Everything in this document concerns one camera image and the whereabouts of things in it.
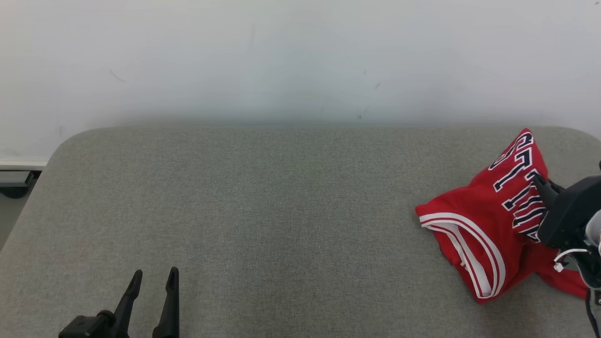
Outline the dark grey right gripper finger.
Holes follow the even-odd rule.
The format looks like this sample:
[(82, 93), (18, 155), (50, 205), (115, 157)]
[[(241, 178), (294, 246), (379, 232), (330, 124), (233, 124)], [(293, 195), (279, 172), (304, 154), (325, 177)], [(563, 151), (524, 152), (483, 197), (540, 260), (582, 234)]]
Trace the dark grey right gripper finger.
[(537, 189), (543, 203), (555, 203), (558, 195), (562, 192), (562, 187), (550, 180), (546, 180), (541, 175), (534, 175), (532, 182)]

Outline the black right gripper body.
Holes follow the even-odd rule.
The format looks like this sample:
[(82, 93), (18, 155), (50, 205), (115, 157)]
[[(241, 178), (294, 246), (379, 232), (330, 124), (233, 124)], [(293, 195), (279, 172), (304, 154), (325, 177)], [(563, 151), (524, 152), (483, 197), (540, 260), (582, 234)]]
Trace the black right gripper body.
[(547, 214), (539, 225), (539, 241), (561, 250), (586, 248), (586, 225), (601, 207), (601, 177), (585, 177), (562, 189), (555, 203), (543, 205)]

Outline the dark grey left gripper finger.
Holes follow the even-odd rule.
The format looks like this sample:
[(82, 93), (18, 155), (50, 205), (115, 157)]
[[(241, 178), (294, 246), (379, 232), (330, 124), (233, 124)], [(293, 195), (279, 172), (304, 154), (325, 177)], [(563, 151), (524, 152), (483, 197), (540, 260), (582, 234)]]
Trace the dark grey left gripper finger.
[(153, 338), (179, 338), (179, 271), (177, 267), (170, 269), (165, 291), (167, 296), (159, 323), (153, 330)]
[(131, 278), (126, 291), (123, 293), (122, 299), (114, 311), (115, 322), (111, 328), (111, 338), (129, 338), (128, 330), (131, 313), (134, 301), (139, 295), (142, 278), (143, 272), (138, 269), (133, 278)]

